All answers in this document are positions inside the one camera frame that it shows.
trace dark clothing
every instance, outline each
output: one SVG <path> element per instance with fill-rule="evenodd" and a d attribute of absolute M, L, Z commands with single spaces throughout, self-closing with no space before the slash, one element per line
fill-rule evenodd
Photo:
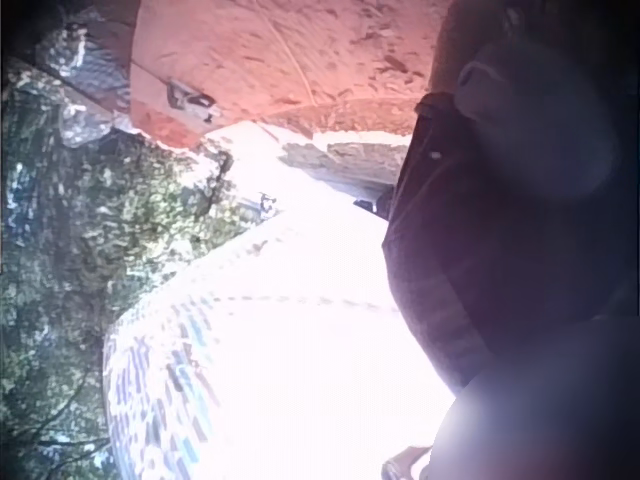
<path fill-rule="evenodd" d="M 637 265 L 637 199 L 629 210 L 615 178 L 575 205 L 528 199 L 492 175 L 450 95 L 417 110 L 383 251 L 411 332 L 458 393 L 495 355 L 605 309 Z"/>

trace tree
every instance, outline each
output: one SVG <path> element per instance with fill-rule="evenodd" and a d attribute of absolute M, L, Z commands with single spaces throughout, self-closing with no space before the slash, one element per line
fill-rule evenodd
<path fill-rule="evenodd" d="M 60 108 L 3 94 L 0 463 L 5 478 L 117 478 L 102 397 L 107 328 L 142 295 L 243 232 L 224 178 L 112 131 L 69 149 Z"/>

